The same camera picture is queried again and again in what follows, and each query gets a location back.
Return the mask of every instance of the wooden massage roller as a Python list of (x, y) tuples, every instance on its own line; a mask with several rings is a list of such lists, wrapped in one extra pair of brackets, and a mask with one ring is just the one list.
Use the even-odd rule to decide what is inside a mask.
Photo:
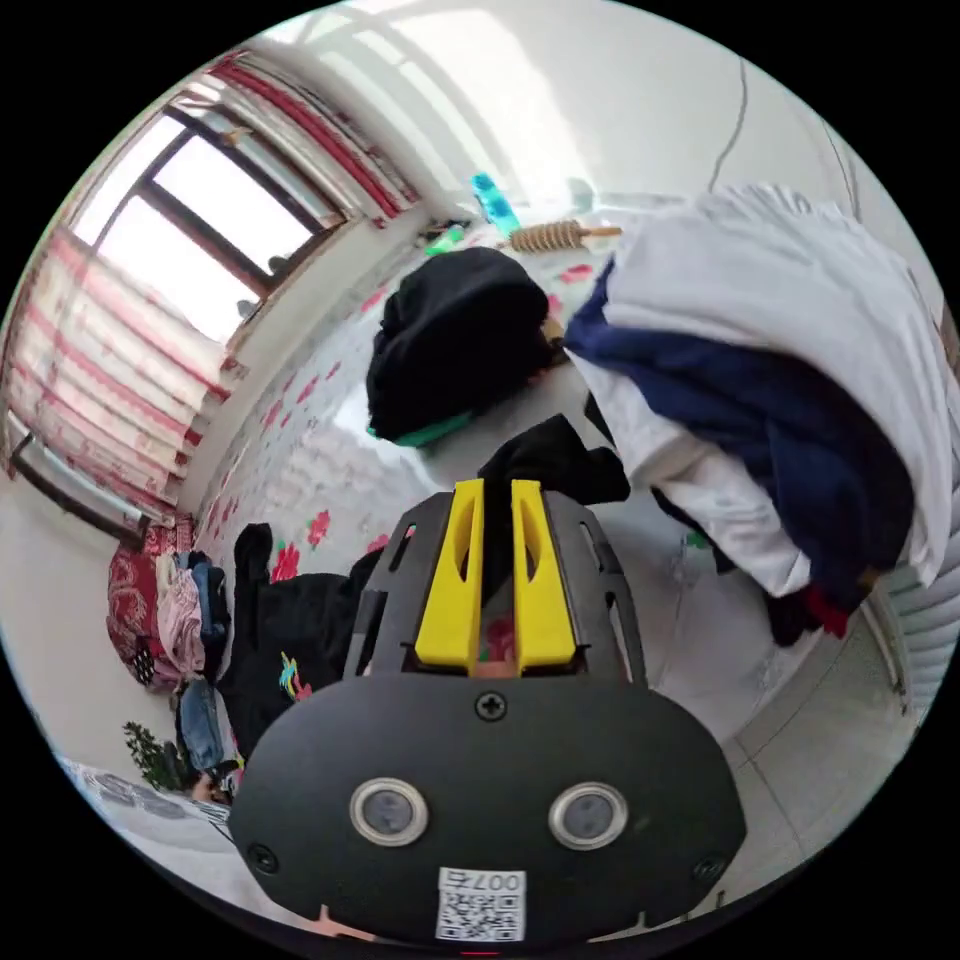
[(576, 220), (560, 220), (520, 227), (498, 246), (510, 247), (517, 253), (552, 253), (577, 250), (583, 246), (585, 237), (618, 237), (621, 233), (620, 227), (582, 227)]

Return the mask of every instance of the white wall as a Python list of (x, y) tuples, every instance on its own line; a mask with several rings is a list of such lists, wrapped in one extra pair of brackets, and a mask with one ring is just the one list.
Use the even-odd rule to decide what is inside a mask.
[(350, 224), (258, 314), (256, 325), (237, 354), (250, 372), (217, 411), (197, 448), (183, 484), (180, 509), (196, 513), (244, 419), (326, 311), (392, 251), (411, 244), (427, 220), (427, 211), (418, 205), (390, 221), (384, 230), (366, 220)]
[[(550, 193), (566, 177), (611, 200), (702, 190), (741, 99), (729, 50), (609, 0), (357, 0), (268, 33), (252, 45), (353, 113), (438, 213), (467, 199), (483, 156), (514, 197)], [(446, 105), (410, 81), (411, 64)], [(747, 75), (743, 130), (719, 182), (777, 180), (849, 211), (820, 118), (762, 71)], [(838, 138), (837, 147), (845, 162)], [(916, 237), (862, 160), (857, 168), (864, 224), (907, 258), (939, 313)]]
[(0, 474), (0, 628), (12, 672), (57, 750), (139, 780), (123, 725), (141, 723), (161, 742), (174, 725), (166, 698), (137, 684), (107, 636), (116, 548), (26, 480)]

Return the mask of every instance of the yellow plastic part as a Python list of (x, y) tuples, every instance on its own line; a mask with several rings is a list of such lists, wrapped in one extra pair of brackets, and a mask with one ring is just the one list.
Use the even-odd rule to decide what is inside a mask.
[(421, 663), (473, 673), (480, 644), (482, 583), (483, 481), (466, 480), (454, 490), (417, 634), (415, 650)]
[(566, 666), (576, 652), (576, 641), (540, 484), (514, 480), (511, 498), (514, 631), (522, 676), (531, 667)]

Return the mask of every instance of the red striped curtain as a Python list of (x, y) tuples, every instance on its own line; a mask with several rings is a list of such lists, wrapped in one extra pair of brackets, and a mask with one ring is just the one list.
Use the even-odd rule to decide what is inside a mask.
[(347, 114), (291, 74), (250, 53), (224, 58), (210, 73), (306, 133), (359, 188), (366, 200), (363, 212), (377, 226), (419, 201), (416, 190)]
[(246, 369), (159, 295), (57, 230), (20, 298), (4, 397), (70, 467), (166, 526)]

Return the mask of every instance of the qr code label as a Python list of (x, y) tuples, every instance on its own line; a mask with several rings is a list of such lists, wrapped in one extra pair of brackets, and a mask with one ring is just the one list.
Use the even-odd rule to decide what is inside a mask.
[(437, 939), (461, 943), (523, 940), (527, 875), (522, 870), (440, 868)]

